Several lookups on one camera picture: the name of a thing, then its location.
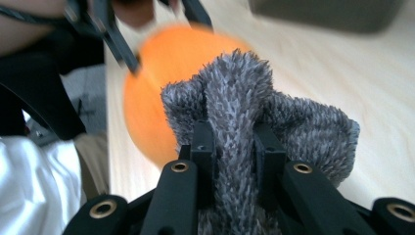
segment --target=fuzzy gray sock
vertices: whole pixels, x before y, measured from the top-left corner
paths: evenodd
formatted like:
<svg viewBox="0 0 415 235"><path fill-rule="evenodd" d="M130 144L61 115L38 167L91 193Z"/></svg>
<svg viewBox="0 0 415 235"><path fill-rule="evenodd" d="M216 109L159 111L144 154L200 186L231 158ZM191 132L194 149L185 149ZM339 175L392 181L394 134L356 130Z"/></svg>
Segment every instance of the fuzzy gray sock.
<svg viewBox="0 0 415 235"><path fill-rule="evenodd" d="M269 65L254 53L221 55L188 81L161 93L180 146L192 142L194 122L207 118L217 148L215 205L199 212L199 234L279 234L274 213L256 202L254 124L271 125L291 160L316 165L334 184L349 176L357 122L334 107L291 98L272 87Z"/></svg>

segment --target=person's arm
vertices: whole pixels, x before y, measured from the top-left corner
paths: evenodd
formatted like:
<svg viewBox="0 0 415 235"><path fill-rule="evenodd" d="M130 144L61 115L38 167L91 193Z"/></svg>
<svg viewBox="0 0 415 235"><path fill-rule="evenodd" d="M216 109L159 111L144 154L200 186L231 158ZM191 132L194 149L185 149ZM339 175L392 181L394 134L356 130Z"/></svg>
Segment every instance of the person's arm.
<svg viewBox="0 0 415 235"><path fill-rule="evenodd" d="M0 0L0 5L42 17L64 15L65 0ZM22 23L0 16L0 56L30 46L52 30L51 26Z"/></svg>
<svg viewBox="0 0 415 235"><path fill-rule="evenodd" d="M92 6L94 0L88 0ZM177 9L178 0L169 0L170 7ZM154 17L153 0L112 0L116 16L132 27L140 27ZM66 0L0 0L0 5L40 17L64 16ZM30 46L53 28L18 22L0 15L0 57Z"/></svg>

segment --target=white cloth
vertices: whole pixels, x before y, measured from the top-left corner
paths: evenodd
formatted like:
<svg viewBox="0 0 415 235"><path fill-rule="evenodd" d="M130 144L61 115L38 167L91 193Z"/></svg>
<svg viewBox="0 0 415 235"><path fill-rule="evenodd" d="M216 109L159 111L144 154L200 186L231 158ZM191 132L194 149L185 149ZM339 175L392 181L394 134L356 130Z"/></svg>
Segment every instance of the white cloth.
<svg viewBox="0 0 415 235"><path fill-rule="evenodd" d="M0 138L0 235L62 234L84 202L72 141Z"/></svg>

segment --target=wooden table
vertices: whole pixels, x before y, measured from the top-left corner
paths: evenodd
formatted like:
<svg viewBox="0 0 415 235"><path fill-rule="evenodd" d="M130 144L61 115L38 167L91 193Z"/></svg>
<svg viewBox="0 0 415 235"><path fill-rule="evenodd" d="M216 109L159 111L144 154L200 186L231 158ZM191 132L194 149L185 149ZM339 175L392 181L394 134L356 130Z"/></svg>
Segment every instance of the wooden table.
<svg viewBox="0 0 415 235"><path fill-rule="evenodd" d="M253 16L246 0L202 1L215 30L251 43L273 68L274 86L342 109L361 127L351 176L343 195L370 208L378 197L415 204L415 1L392 26L357 35ZM135 50L156 28L185 21L156 4L157 23L120 30ZM153 189L161 170L132 143L122 112L125 65L107 50L111 192L131 201Z"/></svg>

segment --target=brass insert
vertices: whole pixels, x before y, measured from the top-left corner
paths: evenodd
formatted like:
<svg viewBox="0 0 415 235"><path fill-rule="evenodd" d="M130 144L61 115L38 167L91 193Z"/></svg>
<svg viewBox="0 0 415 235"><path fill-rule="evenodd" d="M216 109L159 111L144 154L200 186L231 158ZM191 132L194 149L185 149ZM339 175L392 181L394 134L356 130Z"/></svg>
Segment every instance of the brass insert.
<svg viewBox="0 0 415 235"><path fill-rule="evenodd" d="M394 216L407 222L415 223L415 211L401 204L388 204L388 211Z"/></svg>
<svg viewBox="0 0 415 235"><path fill-rule="evenodd" d="M92 207L91 211L89 211L89 215L93 218L104 218L115 212L115 209L116 202L109 199Z"/></svg>
<svg viewBox="0 0 415 235"><path fill-rule="evenodd" d="M189 168L189 166L185 163L177 163L171 166L171 170L177 173L181 173L186 171Z"/></svg>
<svg viewBox="0 0 415 235"><path fill-rule="evenodd" d="M312 173L312 168L307 164L295 164L294 169L300 173Z"/></svg>

